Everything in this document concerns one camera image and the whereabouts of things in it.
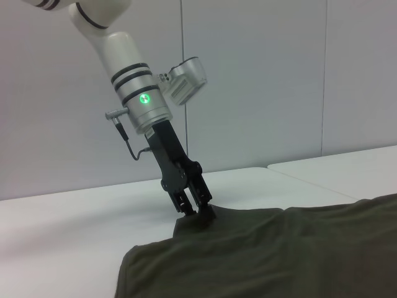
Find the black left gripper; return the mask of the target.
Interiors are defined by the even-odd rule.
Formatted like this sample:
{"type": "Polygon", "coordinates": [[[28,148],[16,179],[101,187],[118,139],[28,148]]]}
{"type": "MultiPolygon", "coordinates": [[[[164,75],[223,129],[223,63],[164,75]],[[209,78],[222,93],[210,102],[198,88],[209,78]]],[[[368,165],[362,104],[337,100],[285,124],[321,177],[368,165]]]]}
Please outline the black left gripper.
{"type": "Polygon", "coordinates": [[[212,195],[202,177],[202,167],[186,155],[170,121],[154,124],[146,139],[161,169],[162,187],[171,194],[176,210],[185,216],[196,214],[185,193],[188,188],[199,216],[208,221],[214,220],[216,215],[209,204],[212,195]]]}

